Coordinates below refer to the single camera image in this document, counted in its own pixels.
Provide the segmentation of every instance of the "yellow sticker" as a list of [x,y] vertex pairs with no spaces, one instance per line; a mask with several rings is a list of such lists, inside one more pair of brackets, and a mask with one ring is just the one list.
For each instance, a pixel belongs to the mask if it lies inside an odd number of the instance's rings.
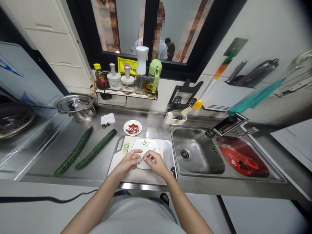
[[125,72],[125,66],[130,67],[130,75],[135,76],[137,72],[137,61],[131,60],[131,59],[124,59],[121,57],[117,57],[118,59],[118,73],[119,74],[126,74]]

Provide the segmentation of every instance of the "person's left hand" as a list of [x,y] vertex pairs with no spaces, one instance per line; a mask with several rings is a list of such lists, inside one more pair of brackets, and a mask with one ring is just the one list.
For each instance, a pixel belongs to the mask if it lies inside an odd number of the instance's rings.
[[141,157],[136,153],[142,153],[141,149],[132,150],[128,153],[121,162],[114,168],[111,172],[112,174],[116,175],[119,180],[123,179],[126,175],[128,175],[131,169],[137,167],[137,164],[140,164]]

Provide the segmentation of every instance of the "sink drain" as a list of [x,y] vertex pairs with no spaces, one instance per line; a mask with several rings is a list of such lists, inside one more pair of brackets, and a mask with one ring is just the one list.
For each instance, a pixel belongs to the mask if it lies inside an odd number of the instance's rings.
[[180,149],[179,154],[180,157],[185,161],[189,161],[191,159],[191,153],[187,149]]

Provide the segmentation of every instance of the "red plastic bag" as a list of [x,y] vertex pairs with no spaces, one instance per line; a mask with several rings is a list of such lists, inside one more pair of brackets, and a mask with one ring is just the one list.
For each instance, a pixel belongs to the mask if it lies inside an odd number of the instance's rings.
[[246,155],[222,146],[220,146],[220,149],[229,164],[242,175],[251,175],[259,169],[258,164]]

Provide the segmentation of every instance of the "knife holder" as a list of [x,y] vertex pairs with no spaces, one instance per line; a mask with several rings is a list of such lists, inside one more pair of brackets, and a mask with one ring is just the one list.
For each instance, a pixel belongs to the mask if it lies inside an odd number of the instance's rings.
[[204,110],[226,112],[254,90],[255,88],[230,85],[219,79],[206,95],[202,107]]

